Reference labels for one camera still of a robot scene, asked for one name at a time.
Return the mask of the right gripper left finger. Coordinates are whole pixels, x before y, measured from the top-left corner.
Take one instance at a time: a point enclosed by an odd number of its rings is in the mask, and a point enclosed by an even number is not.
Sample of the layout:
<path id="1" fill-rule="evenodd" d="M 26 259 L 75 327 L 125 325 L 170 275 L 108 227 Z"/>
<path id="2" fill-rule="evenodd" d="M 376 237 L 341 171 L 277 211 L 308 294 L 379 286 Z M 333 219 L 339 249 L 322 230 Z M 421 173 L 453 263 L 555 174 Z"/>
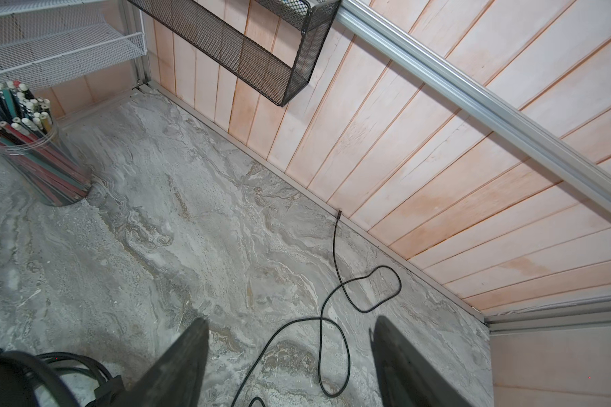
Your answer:
<path id="1" fill-rule="evenodd" d="M 197 318 L 116 406 L 196 406 L 209 352 L 209 323 Z"/>

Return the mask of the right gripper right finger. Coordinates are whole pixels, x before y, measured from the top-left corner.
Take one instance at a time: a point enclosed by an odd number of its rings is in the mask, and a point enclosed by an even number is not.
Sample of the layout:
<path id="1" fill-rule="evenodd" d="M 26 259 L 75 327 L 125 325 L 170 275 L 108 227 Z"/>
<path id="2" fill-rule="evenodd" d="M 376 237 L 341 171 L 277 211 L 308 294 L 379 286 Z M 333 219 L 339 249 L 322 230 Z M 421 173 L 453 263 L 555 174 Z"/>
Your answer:
<path id="1" fill-rule="evenodd" d="M 384 406 L 468 406 L 385 316 L 377 318 L 371 348 Z"/>

